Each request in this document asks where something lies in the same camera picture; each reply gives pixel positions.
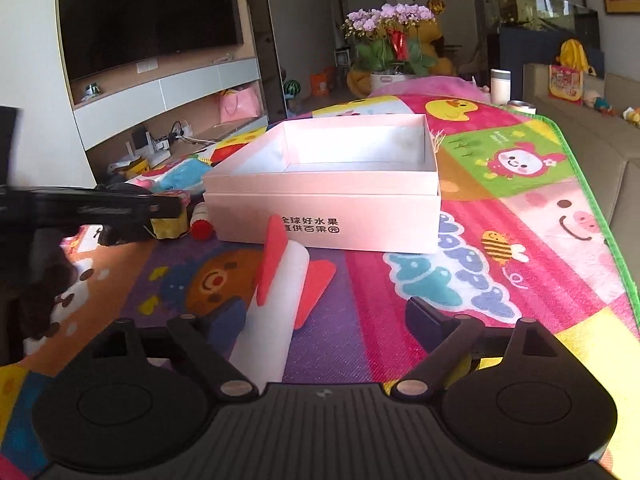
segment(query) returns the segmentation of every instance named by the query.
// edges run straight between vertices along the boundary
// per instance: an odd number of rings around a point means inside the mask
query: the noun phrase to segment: red ribbon
[[[402,30],[388,30],[387,33],[398,61],[408,61],[409,50],[406,44],[406,34]]]

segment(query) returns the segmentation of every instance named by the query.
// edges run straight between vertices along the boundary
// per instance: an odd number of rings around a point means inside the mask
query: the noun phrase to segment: open cardboard box
[[[269,216],[308,247],[433,253],[440,189],[424,115],[285,121],[203,177],[218,238],[264,242]]]

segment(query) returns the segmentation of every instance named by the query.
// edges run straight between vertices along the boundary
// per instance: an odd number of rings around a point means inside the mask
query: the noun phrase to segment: white thermos
[[[508,70],[491,70],[491,102],[494,105],[505,105],[511,100],[511,72]]]

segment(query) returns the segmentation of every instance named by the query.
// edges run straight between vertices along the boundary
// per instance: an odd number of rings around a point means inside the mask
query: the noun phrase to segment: pink bag
[[[221,123],[260,117],[261,112],[260,101],[253,88],[239,92],[228,90],[220,96]]]

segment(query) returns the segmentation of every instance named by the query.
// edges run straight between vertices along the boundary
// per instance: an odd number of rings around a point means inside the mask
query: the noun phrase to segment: green mat edge
[[[591,206],[592,211],[595,213],[598,224],[600,225],[600,230],[604,234],[605,240],[609,245],[609,249],[613,253],[613,259],[616,263],[616,266],[618,267],[618,272],[620,272],[620,276],[622,277],[622,283],[625,285],[626,294],[629,296],[629,302],[631,303],[631,309],[636,320],[636,326],[640,331],[640,298],[638,297],[638,287],[636,286],[636,282],[631,277],[631,273],[629,273],[629,269],[626,266],[625,259],[620,252],[620,247],[618,247],[618,243],[616,242],[616,239],[614,238],[613,233],[609,228],[609,224],[607,224],[607,221],[605,220],[604,215],[600,210],[600,206],[598,205],[598,202],[596,202],[596,197],[593,195],[593,191],[591,191],[591,187],[589,186],[589,183],[587,182],[587,179],[584,176],[584,173],[582,172],[582,169],[580,168],[580,165],[575,158],[574,152],[572,152],[569,143],[566,142],[562,130],[555,122],[553,122],[548,117],[537,114],[532,116],[530,114],[523,113],[517,113],[517,115],[538,119],[543,123],[548,124],[548,126],[551,126],[553,131],[556,133],[556,136],[558,136],[560,144],[562,145],[564,152],[566,153],[572,167],[574,168],[575,174],[578,177],[578,181],[582,186],[582,190],[587,196],[589,205]]]

